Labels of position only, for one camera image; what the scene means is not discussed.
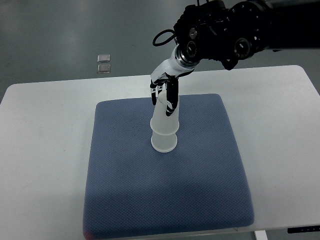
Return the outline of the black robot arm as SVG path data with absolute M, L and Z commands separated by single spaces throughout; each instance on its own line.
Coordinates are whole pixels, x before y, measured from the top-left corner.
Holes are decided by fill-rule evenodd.
M 317 0 L 246 0 L 227 8 L 221 0 L 188 5 L 170 30 L 175 48 L 150 76 L 153 103 L 166 89 L 165 113 L 178 107 L 179 78 L 201 60 L 232 70 L 240 60 L 272 50 L 317 49 L 320 46 Z

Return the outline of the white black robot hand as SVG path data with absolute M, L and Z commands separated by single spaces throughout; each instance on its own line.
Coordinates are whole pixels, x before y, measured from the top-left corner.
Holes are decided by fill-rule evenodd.
M 170 117 L 178 106 L 179 79 L 195 69 L 192 64 L 185 63 L 175 56 L 164 60 L 150 75 L 150 93 L 152 104 L 157 103 L 157 94 L 166 91 L 166 116 Z

